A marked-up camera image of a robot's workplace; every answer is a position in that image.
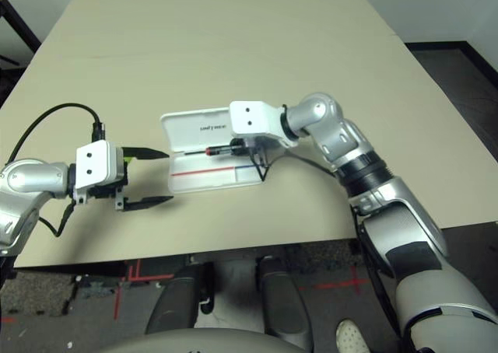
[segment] shoe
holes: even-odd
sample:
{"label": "shoe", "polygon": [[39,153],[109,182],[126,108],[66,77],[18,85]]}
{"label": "shoe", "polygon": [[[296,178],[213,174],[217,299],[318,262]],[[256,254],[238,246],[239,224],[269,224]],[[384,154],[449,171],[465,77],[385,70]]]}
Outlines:
{"label": "shoe", "polygon": [[335,331],[339,353],[370,353],[358,326],[352,320],[343,320]]}

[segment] white wall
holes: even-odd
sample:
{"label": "white wall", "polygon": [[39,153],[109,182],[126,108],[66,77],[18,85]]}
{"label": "white wall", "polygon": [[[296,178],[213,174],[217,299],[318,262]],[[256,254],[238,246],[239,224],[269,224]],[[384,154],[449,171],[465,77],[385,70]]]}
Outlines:
{"label": "white wall", "polygon": [[468,42],[498,71],[498,0],[480,0],[474,7],[480,18]]}
{"label": "white wall", "polygon": [[[70,0],[10,0],[43,40]],[[404,42],[468,40],[498,69],[498,0],[368,0]],[[0,54],[27,64],[32,54],[0,19]]]}
{"label": "white wall", "polygon": [[466,40],[476,0],[368,0],[404,42]]}
{"label": "white wall", "polygon": [[[71,0],[9,0],[40,40],[44,40]],[[0,54],[27,65],[33,56],[16,32],[0,19]],[[2,68],[12,65],[0,62]]]}
{"label": "white wall", "polygon": [[498,70],[498,0],[368,0],[404,42],[468,41]]}

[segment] red line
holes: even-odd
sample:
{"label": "red line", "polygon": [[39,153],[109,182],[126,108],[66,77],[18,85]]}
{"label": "red line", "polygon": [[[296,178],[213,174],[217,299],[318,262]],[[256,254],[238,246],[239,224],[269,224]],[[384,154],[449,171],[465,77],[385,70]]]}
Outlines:
{"label": "red line", "polygon": [[234,170],[235,166],[225,166],[224,168],[215,168],[215,169],[204,169],[204,170],[193,170],[191,172],[179,172],[179,173],[171,173],[171,176],[186,176],[188,174],[200,174],[200,173],[208,173],[208,172],[219,172],[221,170]]}
{"label": "red line", "polygon": [[119,302],[121,301],[121,286],[117,287],[116,291],[116,301],[114,301],[114,320],[117,320],[119,316]]}
{"label": "red line", "polygon": [[356,266],[355,265],[351,265],[350,269],[351,269],[352,279],[355,282],[355,291],[356,291],[356,294],[359,295],[360,294],[359,286],[356,283],[356,281],[358,280],[358,274],[356,273]]}
{"label": "red line", "polygon": [[133,265],[128,268],[128,281],[159,281],[161,279],[171,279],[174,278],[174,274],[161,274],[161,275],[150,275],[150,276],[140,276],[141,259],[137,260],[137,268],[135,270],[135,276],[133,275]]}
{"label": "red line", "polygon": [[14,318],[13,316],[3,316],[2,318],[0,318],[0,322],[1,323],[15,323],[17,321],[16,321],[16,318]]}
{"label": "red line", "polygon": [[133,277],[129,281],[159,281],[160,279],[174,278],[174,274],[150,275],[148,277]]}
{"label": "red line", "polygon": [[140,275],[140,259],[137,260],[137,270],[135,272],[135,276],[139,277]]}

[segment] table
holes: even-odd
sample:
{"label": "table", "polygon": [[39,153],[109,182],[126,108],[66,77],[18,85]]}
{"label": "table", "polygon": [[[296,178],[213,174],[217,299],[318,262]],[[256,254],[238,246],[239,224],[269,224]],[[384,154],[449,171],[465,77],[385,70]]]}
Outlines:
{"label": "table", "polygon": [[[366,0],[72,0],[0,112],[0,160],[42,111],[84,103],[119,145],[168,152],[162,114],[332,94],[441,227],[498,218],[498,166]],[[19,157],[71,163],[91,118],[54,114]],[[308,142],[303,154],[315,155]],[[130,165],[130,198],[167,194],[167,160]],[[67,201],[42,215],[59,221]],[[77,207],[35,228],[17,266],[84,263],[354,236],[345,194],[289,160],[255,187],[177,195],[146,211]]]}

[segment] red tape mark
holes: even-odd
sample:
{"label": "red tape mark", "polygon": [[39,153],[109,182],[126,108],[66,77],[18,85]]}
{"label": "red tape mark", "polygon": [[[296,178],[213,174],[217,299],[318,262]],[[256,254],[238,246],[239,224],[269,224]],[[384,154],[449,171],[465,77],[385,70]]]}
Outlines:
{"label": "red tape mark", "polygon": [[135,275],[133,275],[133,265],[128,268],[128,281],[160,281],[162,279],[172,279],[174,274],[162,274],[162,275],[150,275],[150,276],[140,276],[140,265],[141,260],[137,260],[137,268],[135,269]]}
{"label": "red tape mark", "polygon": [[17,322],[16,318],[13,316],[3,316],[0,318],[0,323],[15,323]]}

